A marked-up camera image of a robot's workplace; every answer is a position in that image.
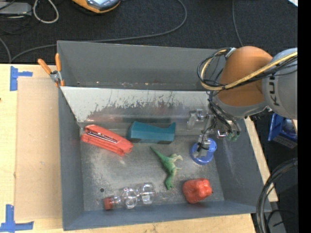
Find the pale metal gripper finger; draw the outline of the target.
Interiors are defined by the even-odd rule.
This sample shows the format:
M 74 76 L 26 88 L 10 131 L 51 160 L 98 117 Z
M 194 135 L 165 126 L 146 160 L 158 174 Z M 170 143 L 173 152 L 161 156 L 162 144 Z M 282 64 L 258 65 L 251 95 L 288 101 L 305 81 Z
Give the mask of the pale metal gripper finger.
M 211 140 L 203 135 L 199 136 L 199 151 L 208 151 L 211 145 Z

